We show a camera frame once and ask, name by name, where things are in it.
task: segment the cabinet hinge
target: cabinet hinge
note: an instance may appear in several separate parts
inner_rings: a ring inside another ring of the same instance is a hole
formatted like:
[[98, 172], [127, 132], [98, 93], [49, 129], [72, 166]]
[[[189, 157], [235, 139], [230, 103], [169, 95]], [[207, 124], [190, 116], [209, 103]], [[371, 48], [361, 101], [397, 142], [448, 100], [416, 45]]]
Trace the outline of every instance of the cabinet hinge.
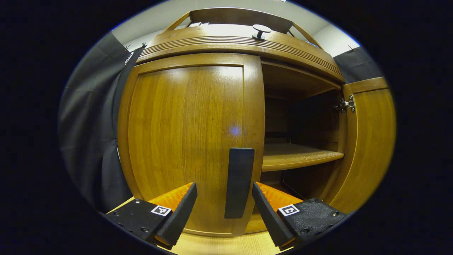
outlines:
[[351, 112], [355, 113], [356, 112], [356, 105], [354, 103], [354, 96], [349, 95], [349, 100], [345, 101], [344, 98], [340, 99], [340, 104], [339, 105], [334, 105], [333, 109], [335, 110], [341, 110], [342, 114], [346, 114], [346, 108], [351, 108]]

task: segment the wooden cabinet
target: wooden cabinet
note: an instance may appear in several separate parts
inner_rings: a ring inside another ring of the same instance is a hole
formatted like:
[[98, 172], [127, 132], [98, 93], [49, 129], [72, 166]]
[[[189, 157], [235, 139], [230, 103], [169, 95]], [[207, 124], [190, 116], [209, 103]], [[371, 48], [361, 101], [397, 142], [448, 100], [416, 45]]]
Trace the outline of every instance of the wooden cabinet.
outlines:
[[[264, 231], [251, 192], [242, 218], [224, 218], [229, 150], [243, 147], [255, 150], [251, 184], [317, 197], [346, 213], [359, 208], [392, 155], [395, 112], [385, 80], [343, 85], [329, 54], [281, 26], [264, 41], [241, 18], [173, 30], [187, 17], [213, 18], [188, 13], [156, 36], [121, 98], [118, 148], [134, 197], [150, 200], [195, 181], [185, 232]], [[350, 95], [354, 112], [333, 110]]]

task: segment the open cabinet door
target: open cabinet door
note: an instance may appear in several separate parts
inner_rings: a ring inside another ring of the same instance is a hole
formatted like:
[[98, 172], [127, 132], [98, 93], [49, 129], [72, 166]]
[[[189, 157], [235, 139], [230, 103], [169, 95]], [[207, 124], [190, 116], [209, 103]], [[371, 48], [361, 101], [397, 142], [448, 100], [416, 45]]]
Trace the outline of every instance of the open cabinet door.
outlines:
[[344, 158], [321, 196], [345, 213], [357, 210], [378, 187], [396, 137], [395, 107], [383, 77], [345, 84], [343, 96], [348, 100], [350, 95], [355, 111], [347, 108], [346, 115], [340, 117], [340, 128], [347, 128], [347, 137], [341, 137], [338, 145]]
[[118, 144], [136, 198], [153, 199], [189, 182], [198, 198], [184, 231], [244, 233], [242, 218], [225, 219], [230, 148], [255, 151], [251, 182], [260, 178], [264, 144], [260, 58], [206, 53], [159, 59], [132, 69], [121, 99]]

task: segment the black curtain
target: black curtain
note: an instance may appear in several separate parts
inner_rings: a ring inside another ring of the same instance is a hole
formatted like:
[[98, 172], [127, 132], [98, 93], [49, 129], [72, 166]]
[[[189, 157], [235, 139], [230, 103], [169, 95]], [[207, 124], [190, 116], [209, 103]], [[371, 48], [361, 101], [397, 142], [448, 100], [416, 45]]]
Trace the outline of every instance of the black curtain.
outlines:
[[127, 77], [143, 48], [131, 53], [109, 32], [79, 62], [61, 98], [58, 138], [66, 168], [101, 212], [132, 197], [119, 160], [117, 124]]
[[376, 62], [362, 48], [357, 47], [333, 58], [346, 83], [384, 76]]

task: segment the black knob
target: black knob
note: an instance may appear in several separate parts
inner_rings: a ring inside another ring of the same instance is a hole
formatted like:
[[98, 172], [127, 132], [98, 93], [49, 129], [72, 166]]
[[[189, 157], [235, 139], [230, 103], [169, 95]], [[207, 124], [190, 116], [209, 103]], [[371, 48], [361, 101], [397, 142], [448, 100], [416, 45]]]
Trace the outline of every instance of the black knob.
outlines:
[[263, 33], [270, 33], [272, 31], [270, 28], [258, 24], [253, 25], [253, 28], [258, 30], [258, 33], [252, 35], [252, 37], [258, 40], [264, 40], [265, 37], [263, 36]]

